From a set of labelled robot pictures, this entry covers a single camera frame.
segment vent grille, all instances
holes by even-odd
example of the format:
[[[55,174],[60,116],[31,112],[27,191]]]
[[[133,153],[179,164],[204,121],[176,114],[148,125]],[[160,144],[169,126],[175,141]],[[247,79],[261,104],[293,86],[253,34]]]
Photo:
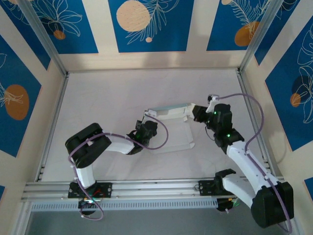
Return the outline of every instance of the vent grille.
[[[217,208],[217,199],[180,199],[180,200],[125,200],[125,201],[103,201],[99,203],[106,211],[117,210],[158,210],[158,209],[196,209],[196,208]],[[96,206],[84,209],[95,210]],[[77,211],[78,202],[37,202],[33,203],[34,212],[60,212]]]

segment wire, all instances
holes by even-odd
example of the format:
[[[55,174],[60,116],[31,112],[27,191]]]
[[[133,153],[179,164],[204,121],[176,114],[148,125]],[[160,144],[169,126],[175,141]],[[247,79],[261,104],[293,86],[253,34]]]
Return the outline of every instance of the wire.
[[[247,142],[246,142],[246,145],[245,145],[245,152],[248,156],[248,158],[253,162],[253,164],[258,168],[258,170],[261,172],[261,174],[265,177],[266,176],[266,173],[262,170],[262,168],[256,163],[256,161],[251,157],[251,155],[249,153],[247,153],[247,150],[248,150],[248,145],[261,133],[261,130],[264,126],[264,112],[263,112],[263,109],[262,109],[262,106],[261,104],[257,101],[256,98],[254,98],[253,96],[249,95],[249,94],[244,94],[244,93],[236,93],[236,94],[230,94],[230,95],[227,95],[227,96],[223,96],[223,97],[218,97],[217,100],[220,100],[220,99],[226,99],[226,98],[230,98],[230,97],[233,97],[233,96],[238,96],[238,95],[241,95],[241,96],[245,96],[245,97],[248,97],[249,99],[252,99],[256,104],[257,106],[259,107],[260,109],[260,112],[261,112],[261,125],[260,125],[260,128],[259,130],[255,133],[255,135],[249,139]],[[274,186],[274,183],[268,178],[267,179],[269,185],[273,188],[277,198],[278,198],[278,201],[283,209],[283,212],[285,214],[285,217],[286,217],[286,220],[287,220],[287,223],[288,223],[288,227],[289,229],[286,230],[284,227],[282,227],[280,224],[278,224],[279,227],[281,227],[286,233],[289,233],[289,234],[292,234],[292,225],[291,225],[291,221],[290,221],[290,218],[289,218],[289,214],[287,212],[287,208],[283,202],[283,199],[281,198],[279,192],[277,191],[276,187]]]
[[[126,140],[128,140],[128,141],[131,141],[131,142],[133,142],[133,143],[138,144],[140,147],[143,147],[143,148],[149,149],[149,150],[156,150],[156,149],[162,148],[162,147],[167,143],[167,141],[168,141],[168,136],[169,136],[169,135],[168,135],[168,129],[167,129],[167,127],[163,124],[163,122],[161,122],[160,120],[156,119],[155,117],[152,117],[152,116],[147,115],[147,114],[145,114],[145,116],[147,116],[147,117],[149,117],[149,118],[151,118],[151,119],[157,121],[158,123],[160,123],[160,124],[165,128],[165,131],[166,131],[166,139],[165,139],[164,143],[161,144],[159,147],[156,147],[156,148],[149,148],[149,147],[146,147],[146,146],[142,145],[141,143],[139,143],[139,142],[137,142],[137,141],[134,141],[134,140],[132,140],[132,139],[130,139],[130,138],[127,138],[127,137],[125,137],[125,136],[123,136],[123,135],[112,134],[112,133],[100,133],[100,134],[94,135],[93,137],[91,137],[91,138],[85,140],[84,142],[82,142],[80,145],[78,145],[78,146],[69,154],[69,156],[68,156],[68,161],[69,161],[69,162],[71,163],[71,165],[73,166],[75,179],[77,180],[77,183],[78,183],[79,187],[80,187],[81,190],[84,192],[84,194],[87,196],[87,198],[88,198],[89,200],[93,201],[94,204],[96,205],[96,207],[99,208],[99,210],[101,211],[101,216],[100,216],[99,218],[90,218],[90,217],[85,216],[85,215],[83,214],[83,211],[82,211],[82,208],[81,208],[81,209],[80,209],[80,214],[81,214],[81,217],[82,217],[82,218],[89,219],[89,220],[93,220],[93,221],[98,221],[98,220],[103,219],[103,217],[104,217],[104,212],[103,212],[101,206],[100,206],[96,201],[94,201],[94,199],[92,198],[92,196],[90,196],[89,193],[87,193],[86,189],[83,187],[82,183],[80,182],[80,180],[79,180],[79,178],[78,178],[78,174],[77,174],[77,168],[76,168],[75,162],[72,160],[72,156],[74,155],[74,153],[76,153],[81,147],[83,147],[83,146],[84,146],[85,144],[87,144],[89,141],[92,141],[92,140],[94,140],[94,139],[96,139],[96,138],[98,138],[98,137],[101,137],[101,136],[115,136],[115,137],[119,137],[119,138],[122,138],[122,139],[126,139]]]
[[[210,138],[210,140],[215,141],[214,139],[212,139],[212,138],[209,136],[209,134],[208,134],[208,132],[207,132],[207,126],[205,126],[204,129],[205,129],[206,135]]]

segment white table surface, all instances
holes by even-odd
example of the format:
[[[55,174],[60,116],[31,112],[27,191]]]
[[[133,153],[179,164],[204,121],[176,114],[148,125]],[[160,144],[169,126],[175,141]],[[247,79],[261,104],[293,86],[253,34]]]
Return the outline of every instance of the white table surface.
[[[71,181],[66,140],[93,122],[108,132],[134,130],[145,109],[181,103],[207,106],[209,94],[240,93],[234,69],[115,70],[72,73],[55,128],[42,181]],[[231,105],[233,126],[247,141],[254,131],[243,97],[224,100]],[[237,165],[205,134],[204,124],[188,120],[195,147],[164,154],[143,150],[136,155],[104,152],[93,164],[97,180],[190,179],[213,177]],[[257,141],[250,149],[262,161]]]

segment purple cable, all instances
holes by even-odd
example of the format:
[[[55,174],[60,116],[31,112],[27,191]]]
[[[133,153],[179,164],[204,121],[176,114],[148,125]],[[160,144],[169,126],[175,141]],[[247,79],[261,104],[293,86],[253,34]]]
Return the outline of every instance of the purple cable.
[[[128,140],[128,141],[131,141],[131,142],[133,142],[133,143],[138,144],[140,147],[143,147],[143,148],[146,148],[146,149],[149,149],[149,150],[156,150],[156,149],[162,148],[162,147],[167,143],[167,141],[168,141],[168,130],[167,130],[166,126],[164,125],[163,122],[161,122],[160,120],[156,119],[155,117],[152,117],[152,116],[147,115],[147,114],[145,114],[145,116],[147,116],[147,117],[149,117],[149,118],[151,118],[151,119],[157,121],[158,123],[160,123],[160,124],[164,127],[164,129],[165,129],[165,131],[166,131],[166,139],[165,139],[164,143],[161,144],[159,147],[156,147],[156,148],[149,148],[149,147],[146,147],[146,146],[140,144],[139,142],[134,141],[134,140],[132,140],[132,139],[130,139],[130,138],[127,138],[127,137],[125,137],[125,136],[123,136],[123,135],[111,134],[111,133],[100,133],[100,134],[95,135],[95,136],[93,136],[93,137],[91,137],[91,138],[85,140],[84,142],[82,142],[80,145],[78,145],[78,146],[69,154],[69,156],[68,156],[68,161],[69,161],[69,162],[71,163],[71,165],[73,166],[75,179],[77,179],[77,183],[78,183],[79,187],[80,187],[81,190],[84,192],[84,194],[87,196],[87,198],[88,198],[89,200],[93,201],[94,204],[96,205],[96,207],[99,208],[99,210],[101,211],[101,216],[100,216],[99,218],[90,218],[90,217],[87,217],[87,216],[83,215],[83,211],[82,211],[82,210],[83,210],[83,207],[81,207],[81,209],[80,209],[80,214],[81,214],[81,217],[82,217],[82,218],[89,219],[89,220],[94,220],[94,221],[101,220],[101,219],[103,219],[103,217],[104,217],[104,212],[103,212],[101,206],[100,206],[97,202],[94,201],[94,199],[92,198],[92,196],[90,196],[90,195],[87,193],[87,191],[86,191],[85,188],[83,187],[82,183],[81,183],[80,180],[78,179],[78,174],[77,174],[77,170],[76,170],[75,163],[74,163],[74,161],[72,161],[72,159],[71,159],[72,156],[74,155],[74,153],[76,153],[76,151],[77,151],[78,149],[80,149],[82,146],[84,146],[85,144],[87,144],[89,141],[92,141],[92,140],[94,140],[94,139],[96,139],[96,138],[98,138],[98,137],[101,137],[101,136],[115,136],[115,137],[119,137],[119,138],[122,138],[122,139],[126,139],[126,140]]]
[[[218,97],[217,100],[220,100],[220,99],[226,99],[226,98],[230,98],[230,97],[233,97],[233,96],[238,96],[238,95],[241,95],[241,96],[245,96],[245,97],[248,97],[249,99],[252,99],[256,104],[257,106],[259,107],[260,109],[260,112],[261,112],[261,125],[260,125],[260,128],[259,130],[255,133],[255,135],[249,139],[245,145],[245,152],[247,152],[248,150],[248,145],[261,133],[261,130],[263,129],[263,126],[264,126],[264,112],[263,112],[263,109],[262,109],[262,106],[261,104],[257,101],[256,98],[254,98],[253,96],[249,95],[249,94],[244,94],[244,93],[236,93],[236,94],[230,94],[230,95],[227,95],[227,96],[223,96],[223,97]],[[251,157],[251,155],[249,153],[246,153],[248,158],[253,162],[253,164],[258,168],[258,170],[261,172],[261,174],[265,177],[266,176],[266,173],[262,170],[262,168],[256,163],[256,161]],[[287,223],[288,223],[288,227],[289,229],[286,230],[284,227],[282,227],[280,224],[278,224],[278,226],[280,228],[282,228],[286,233],[289,233],[289,234],[292,234],[292,225],[291,225],[291,221],[290,221],[290,218],[289,218],[289,214],[287,212],[287,208],[283,202],[283,199],[281,198],[279,192],[277,191],[276,187],[274,186],[273,182],[268,178],[267,179],[269,185],[273,188],[277,198],[278,198],[278,201],[283,209],[283,212],[285,214],[285,217],[286,217],[286,220],[287,220]]]

